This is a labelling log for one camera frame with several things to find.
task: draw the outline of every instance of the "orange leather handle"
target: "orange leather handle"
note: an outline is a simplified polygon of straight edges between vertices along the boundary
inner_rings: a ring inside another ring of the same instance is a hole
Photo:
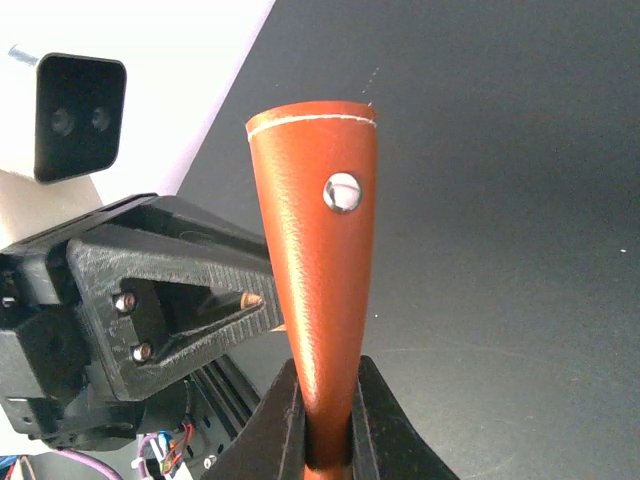
[[[343,478],[371,274],[375,113],[287,105],[247,124],[308,422],[305,478]]]

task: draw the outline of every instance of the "dark gray table surface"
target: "dark gray table surface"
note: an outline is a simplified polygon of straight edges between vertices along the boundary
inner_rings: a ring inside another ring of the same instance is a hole
[[[639,58],[637,0],[278,0],[180,195],[259,232],[246,120],[372,102],[365,352],[418,431],[461,478],[638,479]]]

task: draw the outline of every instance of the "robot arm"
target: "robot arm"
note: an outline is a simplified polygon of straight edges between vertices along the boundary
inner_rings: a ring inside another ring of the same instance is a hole
[[[13,235],[0,252],[0,357],[13,366],[0,374],[0,403],[12,429],[50,448],[108,450],[169,428],[191,411],[185,379],[204,396],[237,391],[215,383],[211,371],[233,367],[214,362],[286,319],[297,374],[285,367],[209,477],[456,478],[415,434],[372,361],[360,358],[374,125],[368,107],[345,102],[283,107],[249,123],[270,250],[156,195],[86,203],[85,215],[63,210],[51,228]],[[77,175],[89,173],[77,166]],[[87,184],[82,195],[92,192]],[[176,387],[182,409],[161,410],[158,425],[153,400],[175,398]],[[268,428],[265,418],[278,423]],[[283,450],[256,451],[256,435]],[[405,448],[415,453],[410,462],[385,460]],[[243,467],[249,454],[255,461]]]

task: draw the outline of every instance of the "screw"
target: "screw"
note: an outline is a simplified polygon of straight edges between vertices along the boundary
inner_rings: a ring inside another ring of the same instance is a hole
[[[147,342],[141,343],[137,347],[133,348],[131,356],[136,363],[145,363],[151,358],[153,354],[153,348]]]
[[[255,293],[245,292],[240,298],[240,309],[245,310],[247,308],[255,307],[262,303],[262,297]]]
[[[334,212],[347,213],[360,205],[362,189],[353,175],[334,173],[327,180],[322,197]]]
[[[4,308],[11,308],[16,304],[15,297],[2,297],[2,306]]]
[[[204,468],[209,470],[213,466],[213,464],[216,463],[217,460],[218,460],[218,457],[216,457],[215,455],[209,455],[207,458],[204,459]]]
[[[121,293],[114,297],[113,304],[120,313],[130,313],[136,308],[136,296],[129,292]]]

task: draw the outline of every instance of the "small screw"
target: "small screw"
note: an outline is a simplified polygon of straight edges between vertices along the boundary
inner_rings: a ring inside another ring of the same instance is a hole
[[[16,304],[15,297],[2,297],[2,306],[4,308],[11,308]]]
[[[136,363],[145,363],[151,358],[153,354],[153,348],[147,342],[141,343],[137,347],[133,348],[131,356]]]
[[[353,175],[335,173],[327,180],[322,197],[334,212],[347,213],[360,205],[362,189]]]
[[[113,299],[113,304],[120,313],[130,313],[136,308],[136,296],[133,293],[121,293]]]
[[[247,308],[255,307],[262,303],[262,297],[255,293],[245,292],[240,298],[240,309],[245,310]]]
[[[204,459],[204,468],[209,470],[213,466],[213,464],[216,463],[217,460],[218,460],[218,457],[216,457],[215,455],[209,455],[207,458]]]

